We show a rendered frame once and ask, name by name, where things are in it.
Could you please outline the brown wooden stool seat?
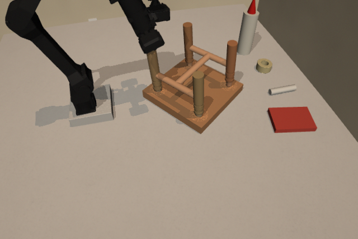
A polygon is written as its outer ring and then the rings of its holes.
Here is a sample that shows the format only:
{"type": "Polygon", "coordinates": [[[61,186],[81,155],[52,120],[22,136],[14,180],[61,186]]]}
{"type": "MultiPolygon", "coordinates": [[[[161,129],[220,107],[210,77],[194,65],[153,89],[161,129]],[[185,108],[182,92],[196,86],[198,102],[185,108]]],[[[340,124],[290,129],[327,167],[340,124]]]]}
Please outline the brown wooden stool seat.
{"type": "MultiPolygon", "coordinates": [[[[189,68],[184,59],[164,75],[176,80],[189,68]]],[[[162,81],[161,91],[155,91],[153,84],[142,91],[144,98],[201,134],[237,97],[243,89],[243,84],[234,80],[228,87],[224,74],[204,64],[197,71],[204,73],[204,113],[200,117],[194,113],[192,97],[162,81]]]]}

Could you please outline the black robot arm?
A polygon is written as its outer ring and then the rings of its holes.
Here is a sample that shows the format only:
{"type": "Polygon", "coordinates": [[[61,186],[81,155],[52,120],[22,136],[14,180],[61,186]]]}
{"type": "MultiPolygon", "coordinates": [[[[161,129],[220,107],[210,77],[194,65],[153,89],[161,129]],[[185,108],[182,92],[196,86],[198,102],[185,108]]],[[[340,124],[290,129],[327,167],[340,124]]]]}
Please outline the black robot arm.
{"type": "MultiPolygon", "coordinates": [[[[69,81],[70,100],[76,109],[76,115],[93,113],[97,104],[93,93],[92,71],[85,63],[75,63],[43,28],[35,12],[40,1],[12,1],[8,6],[5,23],[18,36],[32,41],[66,75],[69,81]]],[[[142,0],[109,1],[110,4],[118,1],[126,15],[135,14],[144,6],[142,0]]],[[[145,5],[152,27],[157,25],[156,22],[170,20],[170,9],[166,4],[160,4],[159,0],[148,1],[152,1],[149,7],[145,5]]]]}

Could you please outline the flat red rectangular block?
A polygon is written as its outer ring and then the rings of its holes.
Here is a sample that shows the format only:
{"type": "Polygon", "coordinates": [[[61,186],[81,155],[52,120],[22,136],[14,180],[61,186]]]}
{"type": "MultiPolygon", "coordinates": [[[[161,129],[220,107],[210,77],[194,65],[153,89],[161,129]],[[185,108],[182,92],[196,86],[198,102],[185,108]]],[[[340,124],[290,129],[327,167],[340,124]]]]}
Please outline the flat red rectangular block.
{"type": "Polygon", "coordinates": [[[315,132],[317,129],[308,107],[269,107],[267,112],[275,133],[315,132]]]}

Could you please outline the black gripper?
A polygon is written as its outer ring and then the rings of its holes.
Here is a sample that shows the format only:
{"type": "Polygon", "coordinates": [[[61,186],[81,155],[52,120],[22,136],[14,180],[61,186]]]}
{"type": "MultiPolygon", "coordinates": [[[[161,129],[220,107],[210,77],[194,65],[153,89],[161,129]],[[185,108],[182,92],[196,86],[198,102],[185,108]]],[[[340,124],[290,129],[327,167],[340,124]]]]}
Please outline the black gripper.
{"type": "Polygon", "coordinates": [[[139,45],[144,54],[148,54],[165,44],[159,31],[151,26],[145,5],[139,12],[132,15],[126,15],[126,17],[136,36],[139,38],[139,45]]]}

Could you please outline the brown wooden stool legs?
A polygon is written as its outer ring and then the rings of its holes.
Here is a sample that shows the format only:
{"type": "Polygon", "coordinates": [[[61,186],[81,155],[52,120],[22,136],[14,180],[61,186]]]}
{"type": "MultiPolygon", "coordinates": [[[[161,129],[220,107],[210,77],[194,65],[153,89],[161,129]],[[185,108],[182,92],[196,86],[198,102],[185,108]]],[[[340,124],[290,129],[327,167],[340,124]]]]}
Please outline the brown wooden stool legs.
{"type": "Polygon", "coordinates": [[[194,113],[200,117],[204,113],[204,73],[197,71],[209,59],[225,66],[225,81],[227,86],[230,87],[234,81],[235,63],[237,57],[238,43],[235,40],[227,42],[227,59],[223,59],[214,55],[206,50],[200,49],[193,45],[192,38],[192,23],[185,22],[183,24],[183,38],[185,48],[185,62],[187,66],[192,66],[194,61],[193,52],[202,56],[192,67],[190,67],[183,75],[177,80],[173,80],[159,71],[157,51],[152,51],[147,54],[150,75],[152,79],[153,89],[157,92],[162,89],[162,82],[172,86],[173,88],[181,91],[182,93],[194,99],[194,113]],[[182,85],[192,75],[193,90],[182,85]],[[161,82],[162,81],[162,82],[161,82]]]}

